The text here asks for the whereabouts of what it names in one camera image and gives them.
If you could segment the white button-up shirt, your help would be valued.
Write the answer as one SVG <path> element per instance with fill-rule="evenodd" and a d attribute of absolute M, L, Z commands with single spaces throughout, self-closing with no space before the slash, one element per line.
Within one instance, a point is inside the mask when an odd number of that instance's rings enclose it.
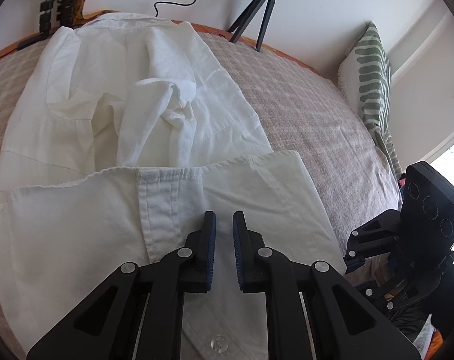
<path fill-rule="evenodd" d="M 0 304 L 29 350 L 121 263 L 157 262 L 206 211 L 215 273 L 189 295 L 189 355 L 265 359 L 265 299 L 237 284 L 232 219 L 296 262 L 344 263 L 300 155 L 274 151 L 207 44 L 147 19 L 60 28 L 0 155 Z"/>

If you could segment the green white patterned pillow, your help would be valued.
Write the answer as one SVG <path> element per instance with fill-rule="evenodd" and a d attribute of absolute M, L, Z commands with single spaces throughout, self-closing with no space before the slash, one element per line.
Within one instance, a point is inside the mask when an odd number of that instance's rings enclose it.
<path fill-rule="evenodd" d="M 390 61 L 373 22 L 341 63 L 338 86 L 398 180 L 403 171 L 389 130 Z"/>

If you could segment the pink plaid bed blanket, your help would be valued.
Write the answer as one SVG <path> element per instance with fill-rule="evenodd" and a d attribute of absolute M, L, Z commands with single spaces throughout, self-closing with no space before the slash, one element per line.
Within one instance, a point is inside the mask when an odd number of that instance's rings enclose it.
<path fill-rule="evenodd" d="M 343 250 L 351 230 L 398 208 L 385 157 L 331 80 L 274 51 L 257 53 L 217 33 L 198 35 L 259 115 L 272 148 L 299 152 Z M 0 152 L 8 119 L 47 43 L 0 58 Z M 0 337 L 23 357 L 1 306 Z"/>

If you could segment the orange floral bed sheet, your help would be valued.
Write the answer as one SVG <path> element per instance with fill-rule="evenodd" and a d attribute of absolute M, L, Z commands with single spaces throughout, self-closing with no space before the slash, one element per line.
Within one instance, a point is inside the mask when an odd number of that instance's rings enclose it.
<path fill-rule="evenodd" d="M 181 29 L 186 29 L 187 27 L 189 27 L 189 28 L 191 28 L 191 30 L 188 30 L 189 33 L 191 33 L 191 32 L 200 33 L 200 34 L 206 33 L 206 34 L 209 34 L 212 36 L 217 36 L 218 38 L 220 37 L 220 38 L 224 39 L 225 41 L 231 41 L 233 38 L 233 35 L 231 33 L 228 33 L 225 30 L 212 28 L 212 27 L 209 27 L 206 25 L 191 24 L 189 22 L 183 22 L 181 20 L 172 21 L 172 20 L 168 20 L 168 19 L 155 19 L 153 16 L 117 12 L 115 10 L 112 10 L 112 11 L 111 10 L 103 10 L 103 11 L 101 10 L 101 11 L 95 12 L 94 14 L 88 16 L 87 18 L 83 18 L 83 19 L 77 18 L 74 20 L 75 23 L 73 24 L 73 28 L 74 29 L 81 28 L 84 25 L 90 25 L 91 23 L 96 23 L 99 20 L 102 21 L 102 20 L 104 20 L 104 18 L 119 19 L 120 16 L 122 16 L 122 17 L 125 16 L 125 18 L 127 18 L 127 19 L 147 19 L 149 24 L 153 24 L 153 25 L 150 25 L 149 27 L 156 28 L 156 29 L 160 28 L 160 29 L 162 29 L 163 32 L 167 31 L 167 33 L 169 33 L 169 34 L 173 33 L 175 35 L 179 35 Z M 22 42 L 28 43 L 28 41 L 34 41 L 34 37 L 36 35 L 40 35 L 40 33 L 36 33 L 36 34 L 30 35 L 28 37 L 25 37 L 21 41 L 17 41 L 16 43 L 13 43 L 13 44 L 5 47 L 4 49 L 1 49 L 0 50 L 0 59 L 4 58 L 6 55 L 9 55 L 11 53 L 14 53 L 14 52 L 20 50 Z M 248 37 L 247 38 L 240 37 L 236 42 L 243 43 L 245 45 L 248 45 L 253 50 L 256 50 L 255 49 L 256 41 L 253 39 L 250 39 Z M 316 73 L 317 75 L 327 78 L 327 76 L 322 75 L 320 72 L 317 72 L 316 69 L 309 66 L 308 64 L 306 64 L 290 55 L 287 55 L 286 53 L 283 53 L 283 52 L 279 51 L 278 49 L 272 48 L 270 46 L 262 46 L 262 49 L 260 51 L 262 52 L 262 50 L 270 51 L 270 52 L 274 53 L 275 55 L 278 55 L 284 59 L 297 63 L 302 68 L 303 67 L 307 68 L 307 69 L 311 70 L 312 72 Z"/>

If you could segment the folded silver tripod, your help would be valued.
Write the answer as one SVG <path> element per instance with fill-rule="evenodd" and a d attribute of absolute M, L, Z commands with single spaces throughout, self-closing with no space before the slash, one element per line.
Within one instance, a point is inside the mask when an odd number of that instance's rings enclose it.
<path fill-rule="evenodd" d="M 21 43 L 21 49 L 30 47 L 40 40 L 44 41 L 53 33 L 53 25 L 71 28 L 74 22 L 76 0 L 43 0 L 40 5 L 39 33 L 34 41 Z"/>

